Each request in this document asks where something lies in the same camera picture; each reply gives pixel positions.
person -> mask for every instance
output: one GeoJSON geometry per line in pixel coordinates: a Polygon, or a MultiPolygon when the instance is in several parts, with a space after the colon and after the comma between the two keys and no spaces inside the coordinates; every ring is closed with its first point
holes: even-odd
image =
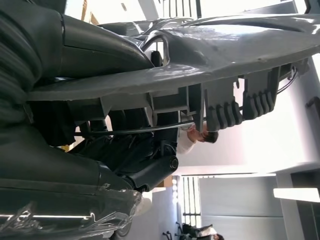
{"type": "Polygon", "coordinates": [[[177,139],[177,152],[178,154],[187,154],[190,152],[196,142],[214,144],[218,139],[219,133],[208,132],[207,123],[203,123],[202,132],[196,130],[195,124],[188,128],[180,128],[177,139]]]}
{"type": "Polygon", "coordinates": [[[223,237],[222,235],[218,234],[218,233],[214,234],[214,235],[213,236],[213,239],[214,239],[214,240],[225,240],[225,239],[224,239],[224,237],[223,237]]]}

fluorescent light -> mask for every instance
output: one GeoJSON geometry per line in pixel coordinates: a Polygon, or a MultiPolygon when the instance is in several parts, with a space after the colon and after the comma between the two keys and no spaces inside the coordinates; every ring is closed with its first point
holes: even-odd
{"type": "Polygon", "coordinates": [[[275,198],[320,203],[318,188],[275,188],[275,198]]]}
{"type": "Polygon", "coordinates": [[[250,173],[250,174],[226,174],[215,175],[217,179],[235,179],[235,178],[257,178],[257,177],[274,177],[275,173],[250,173]]]}

floor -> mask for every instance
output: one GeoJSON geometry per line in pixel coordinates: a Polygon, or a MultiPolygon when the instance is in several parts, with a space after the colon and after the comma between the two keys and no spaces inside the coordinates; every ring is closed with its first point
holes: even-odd
{"type": "Polygon", "coordinates": [[[131,228],[125,240],[166,240],[163,232],[177,232],[177,207],[174,204],[173,190],[155,192],[152,208],[141,216],[133,219],[131,228]]]}

dark hair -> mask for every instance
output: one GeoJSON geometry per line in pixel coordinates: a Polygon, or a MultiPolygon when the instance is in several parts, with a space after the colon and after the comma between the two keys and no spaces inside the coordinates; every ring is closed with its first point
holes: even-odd
{"type": "Polygon", "coordinates": [[[217,142],[219,137],[219,133],[217,131],[214,132],[208,132],[207,135],[204,136],[205,142],[214,144],[217,142]]]}
{"type": "Polygon", "coordinates": [[[219,240],[225,240],[225,238],[223,236],[222,236],[222,235],[220,235],[220,234],[217,234],[217,233],[217,236],[219,237],[219,240]]]}

white shirt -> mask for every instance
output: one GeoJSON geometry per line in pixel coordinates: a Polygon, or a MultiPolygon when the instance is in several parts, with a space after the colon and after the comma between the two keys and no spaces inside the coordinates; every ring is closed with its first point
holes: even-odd
{"type": "Polygon", "coordinates": [[[177,147],[177,152],[178,154],[187,154],[190,152],[193,146],[195,146],[195,142],[191,141],[187,132],[185,130],[179,129],[179,137],[177,138],[177,147]]]}

